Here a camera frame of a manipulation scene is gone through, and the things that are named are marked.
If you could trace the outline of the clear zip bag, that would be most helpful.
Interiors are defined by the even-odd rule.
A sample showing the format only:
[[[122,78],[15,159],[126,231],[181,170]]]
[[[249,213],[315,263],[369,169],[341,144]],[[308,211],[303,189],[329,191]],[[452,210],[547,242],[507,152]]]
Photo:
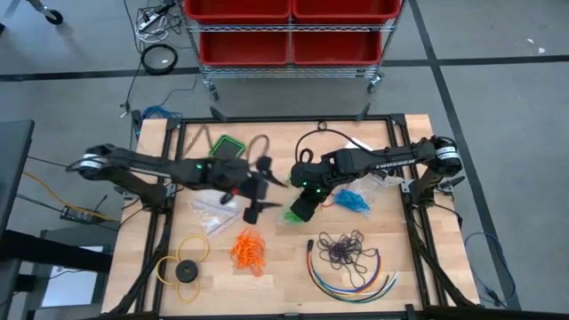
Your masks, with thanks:
[[[338,187],[338,190],[333,193],[333,204],[336,204],[334,202],[334,196],[341,189],[349,189],[360,194],[370,206],[369,212],[365,213],[357,212],[357,213],[363,214],[364,216],[369,216],[371,213],[372,204],[375,196],[378,193],[380,193],[384,188],[399,186],[403,181],[404,179],[400,177],[394,177],[390,175],[381,177],[377,174],[368,173],[361,179],[349,182],[345,185]]]

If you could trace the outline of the dark brown rubber band pile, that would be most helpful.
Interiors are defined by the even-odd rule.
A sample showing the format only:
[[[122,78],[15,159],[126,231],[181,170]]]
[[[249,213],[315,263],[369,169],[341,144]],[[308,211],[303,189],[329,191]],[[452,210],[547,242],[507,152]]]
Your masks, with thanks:
[[[317,248],[320,250],[320,259],[327,261],[334,270],[345,268],[354,289],[368,283],[365,274],[369,268],[359,261],[360,258],[374,258],[379,255],[379,251],[375,248],[365,249],[364,240],[365,236],[359,230],[352,230],[349,235],[341,235],[337,239],[324,231],[318,235]]]

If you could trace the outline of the black rolling workbench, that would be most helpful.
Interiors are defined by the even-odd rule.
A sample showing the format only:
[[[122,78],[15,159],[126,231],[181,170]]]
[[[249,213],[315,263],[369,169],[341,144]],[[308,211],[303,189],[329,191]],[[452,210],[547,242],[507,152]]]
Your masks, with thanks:
[[[64,18],[59,11],[44,5],[42,0],[0,0],[0,2],[1,1],[6,1],[8,3],[8,6],[5,8],[4,13],[2,14],[2,17],[6,19],[11,18],[11,16],[13,16],[13,14],[18,9],[20,3],[24,1],[28,3],[36,12],[41,13],[52,25],[58,26],[64,21]]]

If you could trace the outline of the black aluminium table frame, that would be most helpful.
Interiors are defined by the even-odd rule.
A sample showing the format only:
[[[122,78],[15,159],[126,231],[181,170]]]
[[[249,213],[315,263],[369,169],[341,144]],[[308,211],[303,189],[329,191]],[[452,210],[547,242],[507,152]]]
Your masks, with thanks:
[[[228,134],[248,141],[258,134],[269,137],[272,169],[279,179],[289,176],[293,152],[311,148],[322,154],[344,146],[349,138],[384,148],[417,141],[433,134],[425,115],[372,115],[362,121],[353,116],[326,118],[328,132],[317,131],[317,116],[236,117],[227,122],[208,119],[209,135]],[[175,286],[174,264],[164,263],[165,282],[151,276],[143,293],[145,310],[154,310],[159,320],[333,320],[395,319],[407,306],[421,312],[425,302],[437,304],[439,283],[426,261],[414,254],[408,228],[429,231],[441,268],[464,297],[478,302],[479,297],[462,241],[453,204],[448,196],[437,195],[437,205],[424,213],[406,215],[398,188],[385,188],[375,198],[371,215],[348,212],[337,206],[318,210],[309,223],[288,225],[282,222],[294,188],[273,186],[268,190],[272,208],[263,212],[256,228],[266,244],[265,265],[261,276],[236,269],[229,252],[237,235],[245,228],[241,220],[232,222],[208,242],[200,239],[202,228],[193,211],[192,193],[182,190],[175,200],[172,233],[168,251],[186,258],[200,259],[198,284]],[[381,254],[383,275],[397,275],[392,290],[366,304],[332,299],[311,281],[306,267],[306,247],[320,232],[338,236],[359,230],[365,245]]]

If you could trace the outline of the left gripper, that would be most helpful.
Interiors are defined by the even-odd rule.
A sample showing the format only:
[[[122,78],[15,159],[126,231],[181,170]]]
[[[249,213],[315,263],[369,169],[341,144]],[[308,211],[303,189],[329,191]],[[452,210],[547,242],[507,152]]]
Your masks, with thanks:
[[[286,188],[271,170],[272,158],[260,156],[256,162],[257,172],[250,169],[244,159],[219,160],[214,166],[214,185],[218,191],[223,192],[221,201],[229,201],[234,196],[243,196],[250,200],[264,200],[266,198],[268,182]],[[281,204],[266,202],[251,202],[244,209],[244,222],[256,225],[260,213],[269,208],[281,207]]]

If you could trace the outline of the coloured tube bundle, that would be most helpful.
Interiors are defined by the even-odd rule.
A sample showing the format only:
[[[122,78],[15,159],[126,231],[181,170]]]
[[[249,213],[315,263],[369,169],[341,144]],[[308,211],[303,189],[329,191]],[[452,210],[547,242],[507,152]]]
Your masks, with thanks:
[[[399,273],[395,272],[392,276],[387,276],[385,282],[381,285],[379,289],[371,292],[374,284],[379,280],[379,275],[381,271],[381,256],[377,258],[377,266],[374,271],[373,277],[365,284],[356,289],[343,290],[338,288],[333,288],[331,285],[327,284],[316,272],[312,260],[312,251],[315,241],[308,240],[307,242],[307,257],[306,263],[309,272],[309,276],[316,287],[323,292],[325,295],[339,301],[354,303],[354,304],[364,304],[372,301],[379,300],[390,293],[393,287],[396,285]]]

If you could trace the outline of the red plastic bin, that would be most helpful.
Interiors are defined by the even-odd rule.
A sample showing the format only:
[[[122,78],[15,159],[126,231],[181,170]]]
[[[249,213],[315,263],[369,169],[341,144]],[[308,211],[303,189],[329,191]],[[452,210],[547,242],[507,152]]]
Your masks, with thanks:
[[[298,23],[382,24],[400,13],[402,0],[292,0]]]
[[[202,33],[199,42],[200,60],[208,66],[281,66],[289,61],[286,33]]]
[[[184,0],[189,18],[202,24],[281,24],[291,0]]]
[[[292,49],[296,65],[373,65],[381,58],[381,33],[298,32],[293,33]]]

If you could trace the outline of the blue zip ties bag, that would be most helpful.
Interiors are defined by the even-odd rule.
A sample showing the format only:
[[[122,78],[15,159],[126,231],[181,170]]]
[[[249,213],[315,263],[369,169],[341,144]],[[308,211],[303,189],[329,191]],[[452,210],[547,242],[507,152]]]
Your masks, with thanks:
[[[315,206],[300,195],[292,198],[278,214],[280,224],[299,226],[309,222],[315,214]]]

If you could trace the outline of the green square collapsible container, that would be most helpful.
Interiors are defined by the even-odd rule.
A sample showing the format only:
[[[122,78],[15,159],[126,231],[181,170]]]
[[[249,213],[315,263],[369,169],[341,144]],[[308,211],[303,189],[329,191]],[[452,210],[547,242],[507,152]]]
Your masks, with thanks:
[[[239,158],[245,151],[245,144],[227,134],[221,135],[213,144],[209,156],[227,160]]]

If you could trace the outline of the black power brick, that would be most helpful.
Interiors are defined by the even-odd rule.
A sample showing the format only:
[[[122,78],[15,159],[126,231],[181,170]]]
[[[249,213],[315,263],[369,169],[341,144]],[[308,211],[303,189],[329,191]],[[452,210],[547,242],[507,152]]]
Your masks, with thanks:
[[[85,225],[93,224],[95,221],[91,214],[72,209],[69,206],[63,207],[60,213],[60,219]]]

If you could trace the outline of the clear plastic bag pile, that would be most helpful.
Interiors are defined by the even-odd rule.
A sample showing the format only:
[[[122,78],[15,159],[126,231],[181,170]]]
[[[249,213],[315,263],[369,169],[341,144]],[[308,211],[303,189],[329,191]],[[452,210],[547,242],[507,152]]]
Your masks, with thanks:
[[[230,225],[242,212],[239,201],[230,200],[222,204],[221,196],[197,198],[192,202],[192,209],[197,213],[199,222],[207,236],[215,236]]]

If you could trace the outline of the black desk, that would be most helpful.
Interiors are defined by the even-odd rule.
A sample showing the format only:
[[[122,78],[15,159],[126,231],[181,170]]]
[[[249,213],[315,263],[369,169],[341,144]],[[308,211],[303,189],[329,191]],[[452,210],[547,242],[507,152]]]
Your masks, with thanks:
[[[0,122],[0,236],[12,211],[34,127],[33,120]]]

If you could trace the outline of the white power strip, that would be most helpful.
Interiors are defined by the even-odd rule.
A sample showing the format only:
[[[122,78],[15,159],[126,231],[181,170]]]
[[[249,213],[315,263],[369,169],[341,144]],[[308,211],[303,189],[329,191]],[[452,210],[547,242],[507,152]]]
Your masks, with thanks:
[[[140,16],[140,18],[141,18],[141,22],[138,23],[137,29],[139,31],[144,31],[146,28],[148,28],[154,22],[159,20],[160,16],[158,14],[156,14],[155,12],[153,12],[153,13],[143,12],[142,15]]]

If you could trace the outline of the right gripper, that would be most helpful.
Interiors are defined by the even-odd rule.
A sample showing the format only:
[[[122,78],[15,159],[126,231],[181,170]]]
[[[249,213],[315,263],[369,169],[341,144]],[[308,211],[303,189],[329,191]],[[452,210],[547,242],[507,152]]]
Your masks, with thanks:
[[[290,207],[300,220],[308,222],[316,208],[332,193],[329,183],[333,165],[327,161],[320,163],[296,163],[291,169],[290,182],[295,188],[301,188],[301,194]]]

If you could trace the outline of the orange rubber band pile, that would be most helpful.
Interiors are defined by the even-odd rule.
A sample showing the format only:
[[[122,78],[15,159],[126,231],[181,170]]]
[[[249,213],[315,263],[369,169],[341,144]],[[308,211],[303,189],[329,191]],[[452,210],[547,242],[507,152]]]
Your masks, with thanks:
[[[236,269],[248,269],[253,276],[263,275],[265,267],[265,241],[260,232],[253,228],[245,228],[237,237],[230,251],[230,258]]]

